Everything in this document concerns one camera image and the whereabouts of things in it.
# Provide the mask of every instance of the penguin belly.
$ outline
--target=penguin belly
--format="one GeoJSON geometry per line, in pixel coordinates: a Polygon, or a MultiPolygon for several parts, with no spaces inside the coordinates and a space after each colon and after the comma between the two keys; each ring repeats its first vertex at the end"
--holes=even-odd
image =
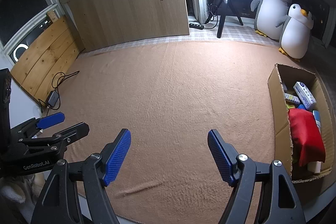
{"type": "Polygon", "coordinates": [[[282,28],[277,28],[279,18],[287,15],[287,3],[282,0],[263,0],[257,18],[257,29],[269,38],[279,40],[282,28]]]}
{"type": "Polygon", "coordinates": [[[308,49],[309,38],[309,28],[291,18],[283,31],[281,47],[289,56],[300,59],[308,49]]]}

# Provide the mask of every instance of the white wall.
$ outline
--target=white wall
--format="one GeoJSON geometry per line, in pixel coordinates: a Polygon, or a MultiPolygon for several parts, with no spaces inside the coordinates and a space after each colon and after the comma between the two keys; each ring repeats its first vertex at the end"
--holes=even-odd
{"type": "MultiPolygon", "coordinates": [[[[13,65],[6,58],[3,52],[0,52],[0,69],[8,68],[11,70],[13,65]]],[[[33,117],[41,117],[39,106],[20,89],[20,87],[12,80],[12,92],[9,103],[9,119],[10,127],[14,126],[33,117]]]]}

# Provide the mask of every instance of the red cloth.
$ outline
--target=red cloth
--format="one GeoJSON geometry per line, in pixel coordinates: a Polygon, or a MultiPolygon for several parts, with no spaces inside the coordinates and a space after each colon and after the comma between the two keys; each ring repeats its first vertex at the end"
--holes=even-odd
{"type": "Polygon", "coordinates": [[[299,166],[326,160],[326,151],[313,114],[304,109],[288,111],[293,144],[299,152],[299,166]]]}

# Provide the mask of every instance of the plaid fabric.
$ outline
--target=plaid fabric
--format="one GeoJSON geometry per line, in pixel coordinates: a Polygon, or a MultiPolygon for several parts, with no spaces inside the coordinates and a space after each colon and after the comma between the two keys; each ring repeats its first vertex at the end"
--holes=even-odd
{"type": "MultiPolygon", "coordinates": [[[[255,33],[254,29],[248,26],[230,26],[224,25],[221,38],[217,38],[218,27],[211,30],[198,30],[190,28],[190,35],[181,35],[176,37],[158,37],[151,39],[138,40],[133,42],[113,45],[101,48],[92,52],[86,52],[80,55],[80,58],[96,55],[98,53],[115,51],[121,48],[137,47],[143,45],[154,45],[159,43],[180,42],[180,41],[241,41],[256,43],[265,46],[279,46],[277,41],[268,37],[263,37],[255,33]]],[[[322,78],[327,92],[331,99],[333,108],[336,109],[336,49],[329,47],[325,49],[321,45],[310,42],[308,53],[305,56],[310,65],[313,65],[322,78]]]]}

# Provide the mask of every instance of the metal pivot bolt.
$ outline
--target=metal pivot bolt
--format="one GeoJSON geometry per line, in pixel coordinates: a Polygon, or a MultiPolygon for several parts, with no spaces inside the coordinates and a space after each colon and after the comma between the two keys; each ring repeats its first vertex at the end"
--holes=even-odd
{"type": "Polygon", "coordinates": [[[93,160],[97,160],[100,158],[100,154],[99,153],[93,153],[91,156],[90,156],[91,159],[93,160]]]}
{"type": "Polygon", "coordinates": [[[57,161],[57,165],[64,165],[65,164],[65,160],[61,159],[57,161]]]}
{"type": "Polygon", "coordinates": [[[274,165],[277,166],[277,167],[280,167],[282,165],[282,162],[279,161],[279,160],[275,160],[274,162],[274,165]]]}
{"type": "Polygon", "coordinates": [[[245,160],[248,159],[248,156],[246,156],[245,154],[240,154],[240,155],[238,156],[238,159],[240,159],[241,161],[245,161],[245,160]]]}

